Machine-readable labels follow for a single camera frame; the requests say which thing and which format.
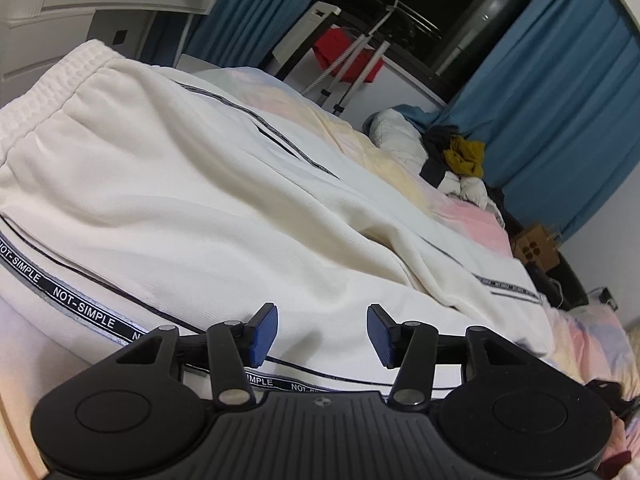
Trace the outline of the white crumpled clothes pile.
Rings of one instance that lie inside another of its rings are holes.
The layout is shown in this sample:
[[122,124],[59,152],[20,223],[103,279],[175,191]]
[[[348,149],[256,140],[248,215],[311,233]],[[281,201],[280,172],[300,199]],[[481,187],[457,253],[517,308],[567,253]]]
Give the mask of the white crumpled clothes pile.
[[[427,160],[426,151],[421,143],[421,134],[424,132],[419,131],[403,114],[393,108],[371,116],[367,127],[368,136],[374,145],[391,154],[412,174],[420,177],[421,168]],[[495,206],[488,196],[482,178],[459,177],[448,169],[437,189],[442,194],[456,196],[483,210]]]

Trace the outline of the white folding board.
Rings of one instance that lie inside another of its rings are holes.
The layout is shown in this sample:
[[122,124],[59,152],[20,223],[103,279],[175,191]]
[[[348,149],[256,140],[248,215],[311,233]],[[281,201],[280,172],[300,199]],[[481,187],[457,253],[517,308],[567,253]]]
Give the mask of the white folding board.
[[266,72],[285,80],[317,40],[336,22],[340,13],[338,6],[315,2],[274,47]]

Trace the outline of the brown paper bag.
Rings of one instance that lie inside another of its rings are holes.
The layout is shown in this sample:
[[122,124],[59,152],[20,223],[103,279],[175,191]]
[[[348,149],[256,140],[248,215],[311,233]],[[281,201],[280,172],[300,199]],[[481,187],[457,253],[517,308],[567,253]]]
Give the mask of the brown paper bag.
[[535,263],[547,272],[560,263],[555,236],[539,223],[530,226],[511,240],[513,255],[521,263]]

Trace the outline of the black clothing pile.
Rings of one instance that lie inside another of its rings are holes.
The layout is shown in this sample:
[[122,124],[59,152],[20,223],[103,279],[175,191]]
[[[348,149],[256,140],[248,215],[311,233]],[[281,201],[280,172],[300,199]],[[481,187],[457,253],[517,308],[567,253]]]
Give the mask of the black clothing pile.
[[421,168],[420,177],[434,188],[442,183],[449,169],[444,151],[450,149],[451,140],[458,134],[459,130],[455,126],[436,126],[421,134],[421,143],[426,151],[427,160]]

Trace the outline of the mustard yellow garment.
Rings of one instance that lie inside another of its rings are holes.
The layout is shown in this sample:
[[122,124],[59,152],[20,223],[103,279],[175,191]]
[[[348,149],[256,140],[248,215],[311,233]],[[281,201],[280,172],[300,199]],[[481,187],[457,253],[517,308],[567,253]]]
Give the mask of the mustard yellow garment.
[[446,164],[459,177],[484,177],[484,158],[485,143],[463,136],[452,136],[449,148],[444,151]]

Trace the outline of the right blue curtain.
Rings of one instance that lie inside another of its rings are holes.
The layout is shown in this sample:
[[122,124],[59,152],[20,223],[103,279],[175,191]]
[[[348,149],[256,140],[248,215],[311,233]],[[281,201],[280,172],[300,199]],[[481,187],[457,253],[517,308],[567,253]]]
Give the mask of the right blue curtain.
[[396,110],[483,142],[506,210],[570,238],[639,162],[638,27],[620,0],[532,0],[442,110]]

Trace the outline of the blue curtain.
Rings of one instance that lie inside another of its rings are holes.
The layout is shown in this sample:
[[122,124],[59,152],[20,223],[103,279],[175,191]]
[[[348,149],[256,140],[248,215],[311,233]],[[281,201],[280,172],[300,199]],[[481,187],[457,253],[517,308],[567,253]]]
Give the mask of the blue curtain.
[[219,67],[258,66],[314,0],[216,0],[183,52]]
[[639,162],[638,27],[620,0],[532,0],[442,110],[396,110],[483,142],[506,210],[570,238]]

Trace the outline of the white garment steamer stand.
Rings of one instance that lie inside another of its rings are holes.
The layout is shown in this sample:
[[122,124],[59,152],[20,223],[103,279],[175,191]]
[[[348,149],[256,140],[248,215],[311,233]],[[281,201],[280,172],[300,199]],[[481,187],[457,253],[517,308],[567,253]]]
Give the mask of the white garment steamer stand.
[[[353,100],[364,105],[366,96],[381,99],[386,104],[390,101],[406,104],[411,98],[411,104],[414,105],[429,102],[432,110],[443,107],[445,102],[427,87],[426,77],[420,75],[416,67],[410,67],[408,61],[398,63],[392,59],[390,49],[394,46],[393,37],[391,34],[383,34],[381,28],[401,10],[400,1],[392,0],[386,6],[382,18],[362,32],[300,93],[307,98],[313,96],[314,102],[324,107],[326,101],[332,99],[336,88],[344,82],[347,84],[346,90],[339,98],[335,98],[332,107],[332,113],[336,117],[342,116]],[[393,80],[387,76],[384,79],[384,82],[392,84],[384,89],[375,84],[374,92],[368,88],[363,89],[369,85],[369,76],[376,77],[378,74],[378,66],[381,66],[384,74],[394,74]]]

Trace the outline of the left blue curtain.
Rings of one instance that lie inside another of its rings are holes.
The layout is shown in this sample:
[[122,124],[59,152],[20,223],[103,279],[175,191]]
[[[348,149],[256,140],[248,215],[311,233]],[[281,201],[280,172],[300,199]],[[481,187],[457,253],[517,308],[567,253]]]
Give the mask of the left blue curtain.
[[216,0],[183,52],[219,67],[258,66],[314,0]]

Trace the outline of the white dressing table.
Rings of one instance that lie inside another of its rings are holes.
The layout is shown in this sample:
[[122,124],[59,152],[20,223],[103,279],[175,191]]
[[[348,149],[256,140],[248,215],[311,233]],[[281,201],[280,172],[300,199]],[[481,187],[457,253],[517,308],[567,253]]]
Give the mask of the white dressing table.
[[216,0],[1,0],[1,103],[25,93],[52,65],[89,39],[138,60],[160,12],[186,17],[169,65],[179,64],[194,18]]

